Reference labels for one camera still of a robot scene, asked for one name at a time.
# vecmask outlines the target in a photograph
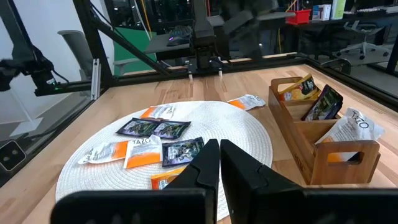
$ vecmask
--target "wall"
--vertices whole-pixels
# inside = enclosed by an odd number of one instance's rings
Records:
[[[71,82],[80,81],[79,65],[76,58],[62,36],[57,34],[60,30],[68,29],[83,31],[73,1],[14,0],[14,2],[32,43],[54,64],[55,70],[59,74]],[[102,10],[100,0],[92,0],[91,2],[99,10]],[[4,33],[7,34],[7,30],[2,24],[2,27],[0,27],[0,36],[3,37]],[[103,34],[100,35],[109,64],[112,65],[114,60],[113,42]],[[5,57],[11,57],[11,54],[1,47],[0,58]],[[64,82],[60,78],[55,78],[58,82]],[[18,97],[33,118],[38,117],[41,113],[68,96],[68,94],[62,94],[36,97],[34,95],[35,85],[32,79],[23,75],[13,79],[11,87],[16,91]],[[1,93],[0,103],[15,105],[17,102],[15,102],[14,98],[8,97],[9,95],[10,93]],[[3,110],[0,110],[0,123],[20,120],[20,116],[15,115],[15,117],[10,118],[4,115]]]

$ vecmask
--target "desk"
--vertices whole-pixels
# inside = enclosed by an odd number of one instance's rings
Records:
[[[213,76],[194,78],[192,85],[189,79],[184,79],[109,89],[0,189],[0,223],[48,223],[63,165],[94,133],[123,116],[151,105],[192,100],[228,101],[246,93],[267,101],[272,79],[303,77],[309,72],[320,88],[329,84],[343,95],[341,111],[354,107],[386,130],[379,140],[381,158],[372,182],[330,187],[397,187],[398,113],[306,65],[297,65],[226,74],[222,82],[218,76]],[[305,186],[269,108],[264,106],[248,112],[264,125],[271,138],[274,150],[272,168]],[[219,223],[230,223],[229,217]]]
[[[294,16],[294,12],[273,12],[257,17],[263,29],[276,29],[284,25],[286,17]],[[214,27],[216,45],[221,55],[229,55],[229,37],[223,31],[224,20],[221,16],[207,17],[209,23]],[[194,55],[190,51],[189,44],[168,47],[169,34],[155,36],[145,49],[145,54],[156,53],[158,60],[175,59]]]
[[[387,13],[387,14],[369,14],[368,16],[349,16],[344,17],[339,20],[329,20],[329,21],[310,21],[308,24],[289,24],[286,30],[286,39],[284,44],[285,52],[299,52],[298,50],[298,42],[299,42],[299,29],[304,29],[306,27],[317,27],[317,26],[327,26],[332,24],[343,24],[345,22],[353,22],[353,21],[369,21],[382,19],[386,17],[395,17],[398,16],[398,12]]]

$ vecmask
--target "red container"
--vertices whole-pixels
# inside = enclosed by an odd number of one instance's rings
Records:
[[[307,24],[310,22],[311,9],[300,10],[300,11],[289,11],[289,12],[296,13],[296,16],[286,18],[286,22],[288,24],[297,25],[297,24]]]

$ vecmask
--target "tazo logo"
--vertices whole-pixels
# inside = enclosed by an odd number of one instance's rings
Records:
[[[258,101],[261,101],[262,99],[260,98],[260,97],[258,97],[258,96],[254,96],[254,99],[256,99],[256,100],[258,100]]]
[[[90,149],[90,151],[88,152],[86,158],[83,160],[83,162],[87,162],[91,160],[91,155],[93,154],[94,149]]]
[[[357,113],[355,113],[355,111],[353,111],[353,116],[351,117],[355,120],[355,123],[358,124],[359,127],[366,129],[369,127],[369,124],[367,122],[365,122],[364,119],[360,118],[359,115]]]
[[[150,142],[149,138],[146,139],[138,139],[138,140],[130,140],[133,144],[144,144]]]

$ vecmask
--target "orange tea packet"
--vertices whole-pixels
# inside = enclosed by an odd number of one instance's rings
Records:
[[[143,138],[123,142],[104,142],[98,146],[93,147],[87,155],[85,155],[78,161],[78,163],[101,164],[104,162],[112,162],[119,159],[124,159],[128,147],[145,144],[150,141],[151,139],[149,138]]]
[[[152,182],[152,189],[162,190],[178,175],[180,175],[185,168],[186,167],[181,167],[179,169],[166,172],[164,174],[153,175],[152,177],[150,177],[150,181]]]
[[[319,91],[315,85],[312,75],[308,74],[306,77],[294,83],[284,91],[279,92],[279,100],[306,100],[317,94]]]
[[[243,110],[250,110],[257,106],[264,106],[266,104],[266,102],[260,97],[249,94],[246,94],[234,100],[229,100],[228,103],[237,106],[238,108],[241,108]]]
[[[151,135],[150,141],[141,145],[127,146],[125,169],[162,162],[162,141],[160,137]]]
[[[174,106],[172,105],[159,105],[150,106],[142,115],[142,118],[160,118],[160,119],[171,119],[174,113]]]

